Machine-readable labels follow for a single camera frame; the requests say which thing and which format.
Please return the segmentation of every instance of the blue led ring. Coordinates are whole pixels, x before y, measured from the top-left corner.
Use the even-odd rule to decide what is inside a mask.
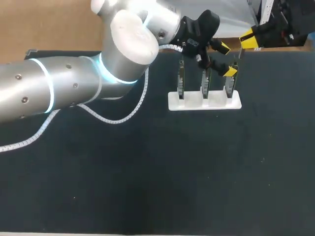
[[[32,61],[35,61],[39,66],[40,68],[42,69],[42,71],[44,72],[45,74],[45,77],[47,79],[47,82],[48,82],[48,86],[49,86],[49,92],[50,92],[50,102],[49,102],[49,107],[47,109],[47,111],[45,111],[45,113],[49,113],[51,112],[53,106],[54,106],[54,100],[55,100],[55,93],[54,93],[54,84],[53,84],[53,80],[48,72],[48,70],[46,69],[46,67],[43,65],[43,63],[41,63],[39,60],[37,59],[30,59]]]
[[[123,81],[123,80],[120,80],[118,78],[116,78],[115,76],[113,76],[107,69],[106,67],[104,66],[103,64],[103,60],[102,60],[102,53],[99,54],[99,67],[100,67],[100,71],[103,75],[103,77],[105,77],[107,80],[113,82],[113,83],[122,83],[122,84],[127,84],[127,85],[132,85],[134,83],[136,83],[138,80],[136,81],[132,81],[132,82],[128,82],[128,81]]]

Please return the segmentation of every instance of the brown cardboard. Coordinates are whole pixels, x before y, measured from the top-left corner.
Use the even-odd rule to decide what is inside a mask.
[[[0,63],[22,60],[28,49],[100,50],[101,19],[91,0],[1,0]]]

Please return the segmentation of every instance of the white wall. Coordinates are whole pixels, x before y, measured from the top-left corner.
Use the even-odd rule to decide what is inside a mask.
[[[220,16],[221,24],[215,37],[240,37],[254,25],[247,0],[167,0],[182,15],[197,19],[206,9]]]

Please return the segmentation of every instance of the white cable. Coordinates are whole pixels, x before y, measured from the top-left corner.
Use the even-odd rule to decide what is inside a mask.
[[[179,46],[176,46],[176,45],[171,45],[171,44],[162,45],[162,46],[159,47],[159,49],[172,49],[172,50],[178,51],[180,53],[183,51],[183,48],[181,48]],[[109,119],[106,119],[106,118],[100,116],[99,114],[94,112],[92,109],[90,109],[86,105],[80,104],[78,106],[83,108],[88,113],[90,113],[92,116],[94,116],[95,118],[101,120],[102,122],[105,122],[105,123],[108,123],[108,124],[121,124],[121,123],[124,123],[127,120],[129,120],[131,117],[133,117],[134,114],[136,114],[136,112],[139,110],[139,108],[140,108],[140,106],[141,106],[141,104],[142,104],[142,102],[144,100],[144,97],[145,97],[145,95],[147,93],[147,90],[148,90],[148,82],[149,82],[149,68],[145,72],[144,88],[143,88],[143,92],[141,94],[141,97],[140,97],[140,100],[139,100],[137,106],[133,109],[133,111],[128,116],[126,116],[123,119],[120,119],[120,120],[109,120]],[[23,147],[25,147],[27,145],[30,145],[31,143],[35,142],[43,134],[43,132],[46,130],[46,128],[48,127],[50,122],[53,120],[53,118],[55,117],[55,115],[59,111],[60,110],[53,111],[48,116],[48,118],[45,120],[45,122],[42,124],[40,129],[33,136],[31,136],[29,139],[27,139],[25,141],[22,141],[22,142],[19,142],[19,143],[2,146],[2,147],[0,147],[0,153],[1,152],[5,152],[5,151],[11,151],[11,150],[16,150],[16,149],[19,149],[19,148],[23,148]]]
[[[182,52],[183,48],[176,46],[176,45],[172,45],[172,44],[167,44],[167,45],[162,45],[159,47],[159,49],[172,49],[178,52]],[[142,102],[144,100],[144,97],[146,96],[147,90],[148,90],[148,82],[149,82],[149,68],[146,70],[145,72],[145,79],[144,79],[144,88],[143,88],[143,92],[141,94],[140,100],[137,104],[137,106],[133,109],[133,111],[126,116],[123,119],[120,120],[110,120],[110,119],[106,119],[102,116],[100,116],[99,114],[97,114],[95,111],[93,111],[91,108],[89,108],[86,105],[83,104],[79,104],[78,106],[81,107],[82,109],[86,110],[88,113],[90,113],[92,116],[94,116],[95,118],[99,119],[102,122],[105,122],[107,124],[121,124],[126,122],[127,120],[129,120],[131,117],[133,117],[136,112],[139,110],[140,106],[142,105]]]
[[[45,122],[42,124],[40,129],[33,136],[31,136],[29,139],[26,139],[25,141],[22,141],[19,143],[2,146],[2,147],[0,147],[0,152],[11,151],[11,150],[23,148],[23,147],[30,145],[31,143],[35,142],[44,133],[45,129],[48,127],[48,125],[53,120],[53,118],[58,113],[58,111],[60,111],[60,110],[53,111],[48,116],[48,118],[45,120]]]

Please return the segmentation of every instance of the bolt hole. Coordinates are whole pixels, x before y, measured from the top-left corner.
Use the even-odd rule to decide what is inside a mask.
[[[29,98],[28,97],[23,97],[22,98],[22,103],[27,103],[29,101]]]
[[[163,31],[159,32],[157,35],[160,39],[165,37],[165,33]]]
[[[15,76],[15,78],[16,78],[17,80],[21,80],[21,79],[22,79],[22,75],[17,74],[17,75]]]

